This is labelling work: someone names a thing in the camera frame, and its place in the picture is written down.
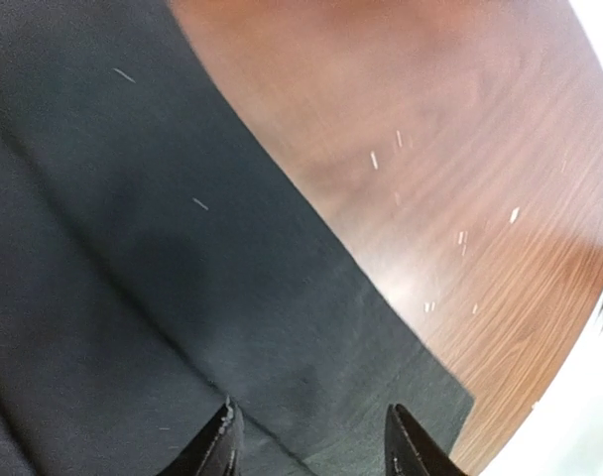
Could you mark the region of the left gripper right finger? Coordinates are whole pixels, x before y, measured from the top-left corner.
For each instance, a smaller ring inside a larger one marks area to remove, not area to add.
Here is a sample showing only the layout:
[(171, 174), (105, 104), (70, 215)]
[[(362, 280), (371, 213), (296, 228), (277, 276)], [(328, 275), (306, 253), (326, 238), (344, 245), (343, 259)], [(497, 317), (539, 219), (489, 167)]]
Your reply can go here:
[(389, 405), (385, 435), (386, 476), (466, 476), (402, 405)]

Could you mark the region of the black long sleeve shirt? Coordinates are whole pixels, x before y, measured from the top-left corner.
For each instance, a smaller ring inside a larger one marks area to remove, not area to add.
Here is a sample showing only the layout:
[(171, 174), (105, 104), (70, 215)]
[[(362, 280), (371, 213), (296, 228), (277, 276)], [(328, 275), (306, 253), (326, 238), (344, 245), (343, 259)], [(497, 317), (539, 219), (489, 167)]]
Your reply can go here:
[(220, 94), (164, 1), (0, 1), (0, 475), (385, 475), (470, 394)]

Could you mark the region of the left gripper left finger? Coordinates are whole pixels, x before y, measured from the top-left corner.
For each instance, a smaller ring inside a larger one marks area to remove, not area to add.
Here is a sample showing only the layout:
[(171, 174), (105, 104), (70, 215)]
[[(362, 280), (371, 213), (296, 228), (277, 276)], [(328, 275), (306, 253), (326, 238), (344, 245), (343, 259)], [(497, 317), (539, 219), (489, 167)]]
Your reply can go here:
[(158, 476), (237, 476), (241, 455), (242, 412), (227, 399)]

